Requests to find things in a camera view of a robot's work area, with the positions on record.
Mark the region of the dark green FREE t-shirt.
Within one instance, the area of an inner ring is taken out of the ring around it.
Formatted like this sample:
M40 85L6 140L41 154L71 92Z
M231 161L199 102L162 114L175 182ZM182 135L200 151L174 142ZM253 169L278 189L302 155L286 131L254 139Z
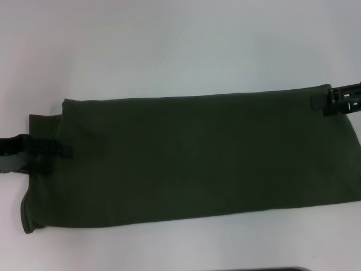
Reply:
M29 118L30 134L74 149L31 173L26 233L103 228L361 201L361 145L312 88L77 101Z

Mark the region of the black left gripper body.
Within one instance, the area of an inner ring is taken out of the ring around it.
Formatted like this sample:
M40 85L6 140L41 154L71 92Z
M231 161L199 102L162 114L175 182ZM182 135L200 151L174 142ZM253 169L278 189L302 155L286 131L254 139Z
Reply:
M0 174L29 174L29 157L24 147L24 142L28 138L28 134L0 138Z

